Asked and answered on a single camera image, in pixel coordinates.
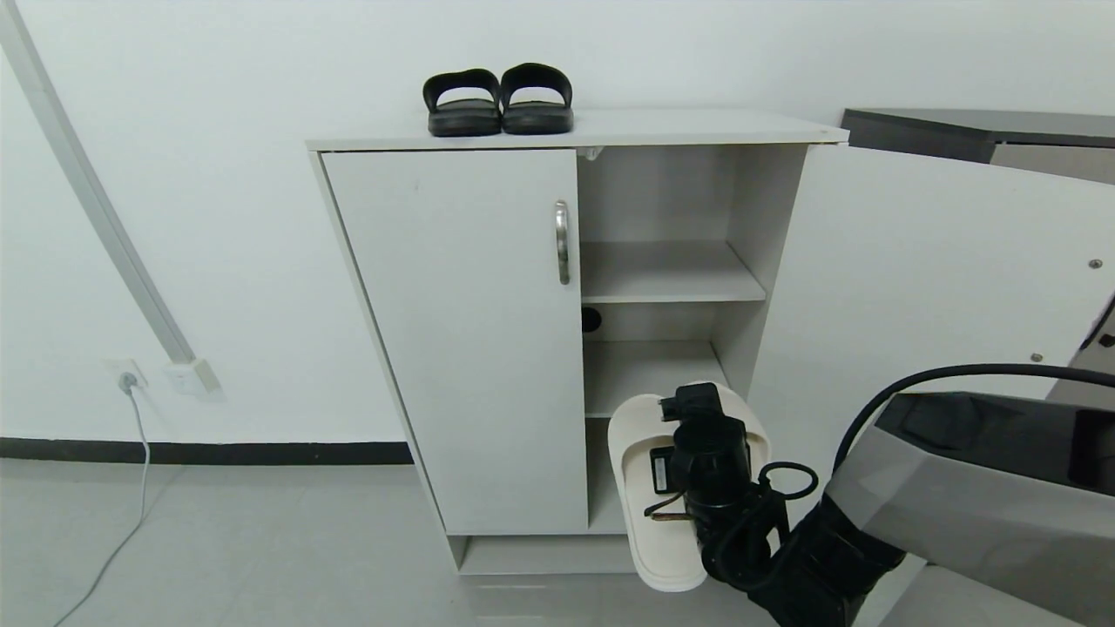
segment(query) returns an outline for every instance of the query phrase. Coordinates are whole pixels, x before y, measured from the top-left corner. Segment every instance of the power outlet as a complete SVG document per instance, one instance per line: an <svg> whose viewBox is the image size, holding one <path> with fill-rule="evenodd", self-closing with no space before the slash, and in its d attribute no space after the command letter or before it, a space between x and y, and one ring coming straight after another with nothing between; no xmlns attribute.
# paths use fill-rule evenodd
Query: power outlet
<svg viewBox="0 0 1115 627"><path fill-rule="evenodd" d="M204 359L194 359L190 364L168 364L163 367L163 372L178 394L205 396L221 389L213 368Z"/></svg>
<svg viewBox="0 0 1115 627"><path fill-rule="evenodd" d="M114 384L120 380L120 375L124 373L132 373L136 377L135 387L147 387L147 379L139 372L139 366L136 366L135 359L101 359L100 363L113 375Z"/></svg>

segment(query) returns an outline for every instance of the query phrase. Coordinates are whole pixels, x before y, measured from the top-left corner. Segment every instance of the white shoe cabinet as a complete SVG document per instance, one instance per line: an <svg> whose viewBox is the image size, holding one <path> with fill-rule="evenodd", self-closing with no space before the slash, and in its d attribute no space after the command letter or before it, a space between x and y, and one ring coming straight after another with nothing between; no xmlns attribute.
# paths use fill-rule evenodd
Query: white shoe cabinet
<svg viewBox="0 0 1115 627"><path fill-rule="evenodd" d="M462 572L632 569L603 440L631 395L726 383L775 459L825 474L894 379L1068 364L1115 288L1115 187L846 138L633 109L578 110L566 135L439 139L416 119L308 143Z"/></svg>

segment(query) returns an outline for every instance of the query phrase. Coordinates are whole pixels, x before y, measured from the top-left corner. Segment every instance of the gray machine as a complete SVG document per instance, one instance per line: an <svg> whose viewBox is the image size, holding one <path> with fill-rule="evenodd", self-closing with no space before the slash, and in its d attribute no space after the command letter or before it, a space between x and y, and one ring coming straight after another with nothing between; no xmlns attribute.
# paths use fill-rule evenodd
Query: gray machine
<svg viewBox="0 0 1115 627"><path fill-rule="evenodd" d="M900 395L825 495L930 563L1077 623L1115 623L1115 414Z"/></svg>
<svg viewBox="0 0 1115 627"><path fill-rule="evenodd" d="M651 455L668 459L668 492L685 498L706 571L783 627L846 627L911 552L1070 620L1115 625L1115 413L970 393L900 394L970 375L1115 387L1115 376L1102 373L1015 364L906 377L855 417L821 502L793 530L786 501L808 494L816 473L775 462L750 476L747 444L726 436L740 431L716 387L678 388L662 402L662 419L680 422L673 446ZM775 491L767 474L778 469L807 473L811 488Z"/></svg>

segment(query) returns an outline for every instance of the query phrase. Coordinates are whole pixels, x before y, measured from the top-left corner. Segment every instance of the black baseboard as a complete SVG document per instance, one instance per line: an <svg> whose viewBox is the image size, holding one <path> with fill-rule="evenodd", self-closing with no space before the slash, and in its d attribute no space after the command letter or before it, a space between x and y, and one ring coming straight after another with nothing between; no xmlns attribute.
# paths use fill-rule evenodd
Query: black baseboard
<svg viewBox="0 0 1115 627"><path fill-rule="evenodd" d="M59 462L143 463L138 442L28 440L0 437L0 457ZM342 444L175 444L151 443L151 463L217 466L339 466L413 464L406 442Z"/></svg>

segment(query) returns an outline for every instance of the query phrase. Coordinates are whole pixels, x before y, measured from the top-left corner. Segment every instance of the gray floor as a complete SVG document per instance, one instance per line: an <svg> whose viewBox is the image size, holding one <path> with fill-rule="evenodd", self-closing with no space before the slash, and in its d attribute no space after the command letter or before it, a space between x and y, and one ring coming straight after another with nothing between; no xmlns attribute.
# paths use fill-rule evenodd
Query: gray floor
<svg viewBox="0 0 1115 627"><path fill-rule="evenodd" d="M139 466L0 461L0 625L49 627L134 524ZM708 582L458 577L410 466L152 466L151 514L65 625L773 626ZM873 626L920 568L881 582Z"/></svg>

